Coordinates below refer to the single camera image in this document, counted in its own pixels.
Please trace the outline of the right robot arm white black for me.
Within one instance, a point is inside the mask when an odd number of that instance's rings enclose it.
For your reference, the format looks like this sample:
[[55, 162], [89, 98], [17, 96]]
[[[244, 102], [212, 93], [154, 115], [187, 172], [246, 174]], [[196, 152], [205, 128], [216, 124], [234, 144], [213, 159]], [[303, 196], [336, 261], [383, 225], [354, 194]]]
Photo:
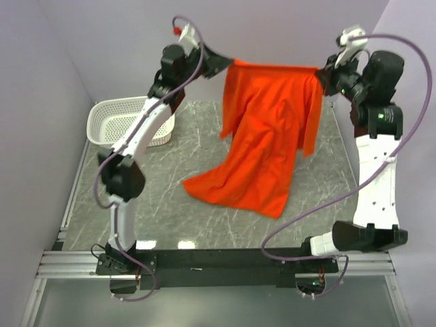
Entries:
[[393, 52], [375, 51], [359, 73], [356, 57], [339, 66], [335, 65], [337, 58], [330, 56], [315, 75], [325, 95], [340, 94], [352, 105], [350, 120], [358, 149], [360, 190], [351, 221], [336, 221], [331, 231], [310, 236], [301, 244], [299, 264], [308, 272], [322, 265], [323, 255], [387, 251], [408, 241], [396, 213], [393, 153], [403, 136], [403, 112], [392, 97], [403, 74], [404, 60]]

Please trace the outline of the orange t-shirt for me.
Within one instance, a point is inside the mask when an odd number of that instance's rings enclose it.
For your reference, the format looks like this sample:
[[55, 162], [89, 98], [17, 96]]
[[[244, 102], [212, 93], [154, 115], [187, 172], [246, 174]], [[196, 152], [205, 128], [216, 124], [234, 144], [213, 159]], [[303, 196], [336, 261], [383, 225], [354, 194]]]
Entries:
[[183, 181], [193, 198], [278, 219], [297, 153], [314, 153], [323, 89], [316, 67], [236, 60], [225, 77], [223, 127], [230, 150], [217, 167]]

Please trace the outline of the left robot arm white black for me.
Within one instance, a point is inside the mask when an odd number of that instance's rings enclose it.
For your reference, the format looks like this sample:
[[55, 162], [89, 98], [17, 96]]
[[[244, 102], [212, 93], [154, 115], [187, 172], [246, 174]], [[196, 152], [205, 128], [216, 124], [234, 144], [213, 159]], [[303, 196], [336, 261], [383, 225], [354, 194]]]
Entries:
[[185, 97], [185, 87], [199, 77], [210, 79], [229, 68], [234, 60], [200, 44], [190, 51], [171, 44], [162, 51], [160, 68], [138, 117], [109, 149], [97, 153], [99, 168], [95, 184], [102, 183], [108, 203], [97, 204], [110, 210], [110, 237], [99, 267], [114, 269], [119, 274], [146, 268], [136, 255], [134, 213], [136, 198], [146, 184], [139, 159], [158, 129], [171, 117]]

